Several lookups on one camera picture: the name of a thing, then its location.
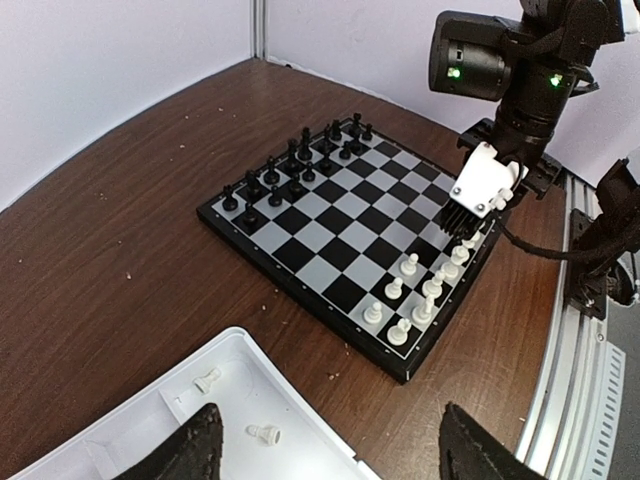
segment chessboard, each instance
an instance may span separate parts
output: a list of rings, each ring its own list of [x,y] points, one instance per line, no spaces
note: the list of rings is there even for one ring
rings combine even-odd
[[[278,287],[397,381],[409,381],[499,233],[439,227],[455,178],[359,114],[286,151],[197,208]]]

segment white plastic tray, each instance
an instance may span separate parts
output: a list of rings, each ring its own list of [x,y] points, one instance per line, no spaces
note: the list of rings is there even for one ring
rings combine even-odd
[[[207,395],[193,384],[213,368]],[[147,456],[205,403],[220,408],[224,480],[379,479],[293,389],[243,329],[232,327],[11,480],[108,480]],[[248,425],[275,425],[267,446]]]

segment white chess piece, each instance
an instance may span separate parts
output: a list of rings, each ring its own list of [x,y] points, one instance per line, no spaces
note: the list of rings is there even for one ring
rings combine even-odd
[[[384,294],[389,300],[397,300],[402,295],[402,279],[396,277],[389,285],[384,287]]]
[[[407,277],[410,277],[411,275],[416,273],[417,264],[418,264],[418,254],[412,253],[411,255],[409,255],[409,258],[407,258],[404,262],[400,264],[400,273],[402,273]]]
[[[417,305],[411,311],[411,318],[416,325],[425,326],[431,323],[431,315],[435,300],[432,296],[428,296],[424,302]]]
[[[382,304],[380,302],[373,302],[370,307],[363,313],[364,321],[370,325],[375,325],[382,319]]]
[[[391,327],[387,332],[387,340],[391,345],[398,347],[409,338],[409,330],[411,330],[411,322],[406,318],[401,318],[398,324]]]
[[[442,270],[438,270],[431,280],[427,280],[422,284],[422,294],[425,297],[432,296],[435,300],[442,295],[442,282],[444,282],[445,274]]]

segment brown wood surface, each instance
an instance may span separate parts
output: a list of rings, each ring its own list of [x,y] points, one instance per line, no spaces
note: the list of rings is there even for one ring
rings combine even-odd
[[[515,447],[546,343],[556,264],[501,239],[434,351],[400,386],[196,217],[196,206],[282,151],[301,126],[317,131],[354,111],[459,171],[453,132],[251,60],[108,133],[0,215],[0,478],[230,325],[246,328],[383,478],[438,477],[437,431],[449,401]],[[511,228],[559,247],[563,198],[559,190],[528,198]]]

